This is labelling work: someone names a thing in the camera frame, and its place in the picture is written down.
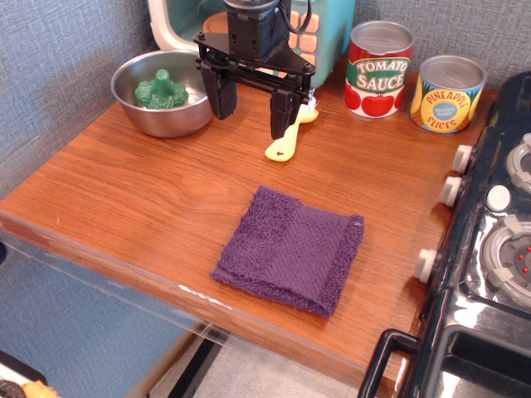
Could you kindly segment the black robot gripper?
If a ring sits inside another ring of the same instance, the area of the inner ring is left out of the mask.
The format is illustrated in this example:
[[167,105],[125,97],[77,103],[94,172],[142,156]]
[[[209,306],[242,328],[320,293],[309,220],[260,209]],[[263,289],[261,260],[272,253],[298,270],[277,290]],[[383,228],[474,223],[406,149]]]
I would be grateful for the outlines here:
[[[198,32],[193,40],[204,57],[208,51],[221,53],[231,62],[249,70],[259,68],[293,75],[297,85],[281,85],[270,98],[271,137],[283,138],[295,123],[304,92],[310,91],[315,67],[293,52],[291,35],[304,33],[311,22],[312,4],[307,2],[306,17],[299,27],[291,23],[290,1],[225,1],[228,33]],[[228,118],[237,106],[237,85],[220,70],[200,67],[212,113]]]

